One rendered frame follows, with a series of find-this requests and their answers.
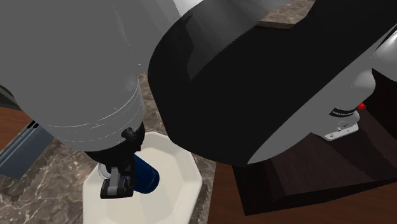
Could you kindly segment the blue cylindrical can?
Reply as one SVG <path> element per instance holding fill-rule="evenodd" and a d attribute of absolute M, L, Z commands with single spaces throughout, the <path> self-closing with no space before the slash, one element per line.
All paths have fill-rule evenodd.
<path fill-rule="evenodd" d="M 135 155 L 136 170 L 135 170 L 135 186 L 134 190 L 148 194 L 153 192 L 160 182 L 160 175 L 158 171 L 149 163 Z"/>

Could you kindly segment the white octagonal plate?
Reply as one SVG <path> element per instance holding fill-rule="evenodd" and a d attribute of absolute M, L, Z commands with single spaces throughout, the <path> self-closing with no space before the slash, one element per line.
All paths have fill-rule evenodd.
<path fill-rule="evenodd" d="M 136 155 L 158 171 L 158 186 L 148 194 L 101 199 L 104 166 L 97 165 L 83 184 L 83 224 L 189 224 L 202 187 L 192 154 L 163 134 L 147 132 Z"/>

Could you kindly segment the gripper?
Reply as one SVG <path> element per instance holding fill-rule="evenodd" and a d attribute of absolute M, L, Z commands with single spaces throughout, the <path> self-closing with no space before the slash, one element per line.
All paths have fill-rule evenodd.
<path fill-rule="evenodd" d="M 92 160 L 99 163 L 99 175 L 105 179 L 101 187 L 101 199 L 127 198 L 134 194 L 134 181 L 131 175 L 122 173 L 130 165 L 134 153 L 141 150 L 145 137 L 144 123 L 141 122 L 137 130 L 125 129 L 122 137 L 125 140 L 114 147 L 85 152 Z"/>

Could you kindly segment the blue grey cabinet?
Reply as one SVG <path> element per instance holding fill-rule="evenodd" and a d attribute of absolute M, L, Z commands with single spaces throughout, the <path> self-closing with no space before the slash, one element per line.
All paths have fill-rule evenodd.
<path fill-rule="evenodd" d="M 0 153 L 0 174 L 20 179 L 53 138 L 39 123 L 32 121 Z"/>

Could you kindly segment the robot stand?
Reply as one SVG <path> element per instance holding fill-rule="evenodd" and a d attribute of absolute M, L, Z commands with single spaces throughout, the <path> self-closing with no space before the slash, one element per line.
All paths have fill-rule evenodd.
<path fill-rule="evenodd" d="M 397 181 L 397 110 L 360 111 L 358 131 L 309 134 L 280 155 L 234 167 L 245 215 L 319 204 Z"/>

